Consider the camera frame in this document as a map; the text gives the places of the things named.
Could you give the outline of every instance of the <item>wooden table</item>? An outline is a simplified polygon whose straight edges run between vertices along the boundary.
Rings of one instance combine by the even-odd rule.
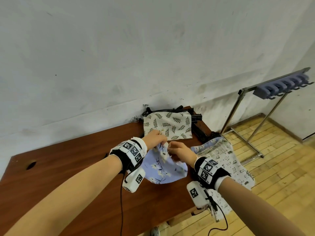
[[[199,126],[211,132],[205,123]],[[0,181],[0,235],[64,181],[103,159],[113,146],[142,134],[141,123],[129,123],[12,157]],[[201,144],[194,134],[182,142]],[[36,165],[26,170],[33,161]],[[116,176],[61,235],[119,235],[121,180],[122,174]],[[138,235],[194,207],[186,190],[189,182],[188,172],[186,178],[170,184],[156,185],[144,179],[135,193],[123,190],[123,235]]]

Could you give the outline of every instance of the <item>shoe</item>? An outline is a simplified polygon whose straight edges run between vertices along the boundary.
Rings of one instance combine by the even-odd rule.
[[[160,231],[158,227],[154,227],[153,229],[151,229],[150,236],[160,236]]]

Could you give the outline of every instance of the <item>white wall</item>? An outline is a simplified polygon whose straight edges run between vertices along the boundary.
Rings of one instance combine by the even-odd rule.
[[[312,1],[1,0],[0,158],[127,123],[142,104],[195,106],[219,130],[235,92],[276,77],[288,41],[292,62],[308,50],[294,33]]]

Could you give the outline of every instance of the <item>leaf print fabric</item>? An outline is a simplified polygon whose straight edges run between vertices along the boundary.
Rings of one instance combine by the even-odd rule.
[[[162,157],[163,152],[167,152],[167,149],[161,144],[148,151],[141,164],[146,172],[145,178],[154,184],[166,184],[186,177],[187,165],[183,162],[174,162],[169,154]]]
[[[232,146],[224,137],[217,137],[204,143],[201,146],[190,148],[198,157],[205,156],[212,158],[220,164],[220,167],[227,170],[234,181],[240,183],[247,189],[251,189],[255,185],[253,176],[241,165],[236,158]],[[214,199],[214,201],[221,207],[224,214],[227,215],[232,211],[232,208],[222,198],[222,196],[216,190],[208,190],[208,194]],[[216,220],[223,219],[221,211],[214,211],[211,207],[211,212]]]
[[[154,112],[144,117],[143,120],[144,135],[157,129],[161,131],[161,134],[167,136],[168,141],[192,138],[189,112]]]

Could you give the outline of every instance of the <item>wooden floor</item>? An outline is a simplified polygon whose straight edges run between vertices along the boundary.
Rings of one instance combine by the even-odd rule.
[[[248,138],[261,121],[251,120],[236,130]],[[234,133],[225,137],[240,161],[254,154]],[[245,166],[255,177],[252,192],[274,206],[306,235],[315,235],[315,144],[302,145],[269,122],[262,126],[251,143],[265,154],[265,158]],[[210,235],[254,235],[234,212],[227,215],[227,220],[227,231],[214,230]],[[209,212],[204,211],[173,227],[164,223],[159,229],[161,236],[207,236],[213,227],[224,228],[225,222],[216,223]]]

